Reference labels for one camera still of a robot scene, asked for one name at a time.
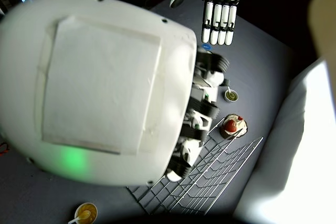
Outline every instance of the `wire basket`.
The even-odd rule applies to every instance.
[[[149,215],[172,212],[205,215],[246,163],[263,137],[230,151],[233,141],[208,136],[189,177],[179,182],[161,178],[154,186],[127,189]]]

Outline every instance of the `small bowl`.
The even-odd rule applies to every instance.
[[[229,98],[229,90],[226,90],[225,93],[224,93],[224,99],[227,101],[227,102],[236,102],[238,101],[238,93],[234,90],[231,89],[231,93],[235,96],[234,98]]]
[[[96,212],[97,212],[96,217],[95,217],[94,220],[90,223],[90,224],[92,224],[92,223],[95,222],[95,220],[96,220],[96,218],[97,218],[97,216],[98,216],[98,209],[97,209],[97,206],[96,206],[95,204],[91,203],[91,202],[85,202],[85,203],[83,203],[82,205],[80,205],[79,207],[77,207],[76,212],[75,212],[75,218],[78,217],[78,211],[80,210],[80,208],[83,207],[84,205],[88,205],[88,204],[93,205],[93,206],[95,207],[95,209],[96,209]]]

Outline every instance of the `robot finger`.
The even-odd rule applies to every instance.
[[[223,45],[225,42],[226,32],[228,28],[229,11],[230,11],[230,6],[228,6],[227,4],[224,4],[222,8],[222,17],[220,21],[221,27],[219,29],[219,35],[218,35],[219,45]]]
[[[233,40],[233,32],[235,30],[236,15],[237,15],[237,6],[235,5],[230,6],[228,28],[227,28],[226,38],[225,38],[225,44],[228,46],[231,45],[232,40]]]
[[[220,3],[217,3],[215,5],[215,10],[214,10],[214,17],[213,17],[213,22],[212,22],[212,31],[211,31],[211,36],[210,36],[210,43],[212,45],[217,44],[218,40],[218,33],[219,33],[219,25],[221,23],[220,21],[220,16],[222,15],[222,5]]]
[[[213,7],[214,7],[213,0],[205,0],[203,30],[202,30],[203,43],[208,43],[209,41]]]

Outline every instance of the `chocolate cupcake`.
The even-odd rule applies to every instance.
[[[224,139],[230,138],[238,131],[240,132],[238,133],[237,137],[241,137],[244,136],[247,132],[247,123],[241,116],[230,114],[225,117],[219,131]]]

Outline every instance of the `gray table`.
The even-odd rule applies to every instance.
[[[177,9],[169,9],[168,5],[169,0],[166,0],[153,11],[193,29],[201,45],[203,2],[185,0]],[[237,140],[237,146],[267,136],[289,84],[291,50],[238,17],[232,45],[213,46],[212,51],[230,61],[227,77],[239,93],[236,103],[227,103],[222,96],[218,98],[221,112],[217,122],[230,113],[245,118],[249,131]],[[212,137],[220,138],[218,132]],[[235,208],[257,156],[255,152],[216,202],[213,212],[225,213]],[[75,208],[86,201],[98,206],[97,223],[143,214],[123,187],[88,185],[44,173],[14,150],[1,156],[0,164],[1,224],[66,223]]]

